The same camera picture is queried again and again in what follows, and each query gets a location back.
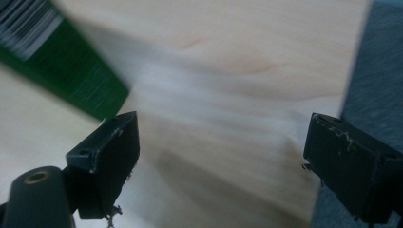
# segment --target wood grain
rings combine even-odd
[[[117,227],[308,227],[312,112],[337,115],[365,0],[58,0],[131,87],[141,158]],[[0,200],[97,123],[2,66]],[[106,226],[80,221],[78,227]]]

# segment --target black plastic part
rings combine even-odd
[[[304,158],[356,219],[386,223],[403,155],[343,121],[314,113]]]
[[[6,208],[7,203],[3,203],[0,205],[0,228],[2,227],[1,224],[3,224],[4,215],[6,214]]]
[[[136,112],[105,122],[67,153],[70,210],[81,219],[113,214],[113,204],[140,155]]]
[[[59,168],[33,169],[11,186],[3,228],[74,227]]]

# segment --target light wood surface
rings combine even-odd
[[[58,0],[131,86],[141,158],[116,227],[308,227],[312,112],[337,115],[366,0]],[[0,66],[0,200],[98,123]],[[106,227],[81,221],[77,226]]]

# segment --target round hole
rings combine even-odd
[[[36,173],[33,173],[29,176],[27,176],[24,180],[26,184],[34,184],[40,181],[43,181],[47,179],[50,176],[50,173],[48,171],[38,171]]]

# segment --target barcode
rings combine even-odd
[[[46,0],[11,0],[0,9],[0,45],[27,60],[62,21]]]

